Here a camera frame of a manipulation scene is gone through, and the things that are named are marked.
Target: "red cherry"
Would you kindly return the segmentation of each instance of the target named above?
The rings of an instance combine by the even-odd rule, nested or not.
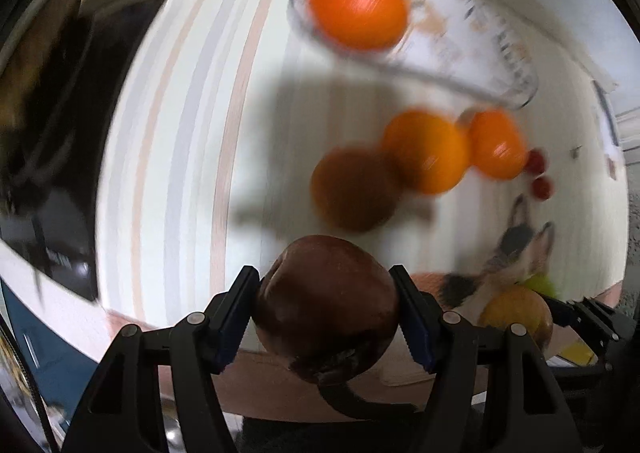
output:
[[[554,194],[554,185],[546,176],[540,176],[531,183],[531,194],[538,200],[549,200]]]
[[[534,148],[529,152],[529,158],[524,169],[531,175],[542,175],[546,172],[545,154],[541,148]]]

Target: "tangerine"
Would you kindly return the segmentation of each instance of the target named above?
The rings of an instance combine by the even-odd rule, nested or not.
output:
[[[513,118],[501,108],[476,113],[469,125],[471,162],[498,180],[517,177],[527,163],[527,146]]]
[[[406,31],[405,0],[308,0],[318,29],[349,48],[379,50],[394,46]]]
[[[386,125],[382,149],[409,188],[427,195],[449,191],[469,167],[465,130],[426,110],[407,110]]]

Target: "apple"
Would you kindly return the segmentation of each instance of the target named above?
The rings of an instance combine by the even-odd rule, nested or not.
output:
[[[260,342],[293,373],[335,385],[380,359],[398,327],[398,293],[373,256],[346,240],[295,240],[264,277],[252,314]]]

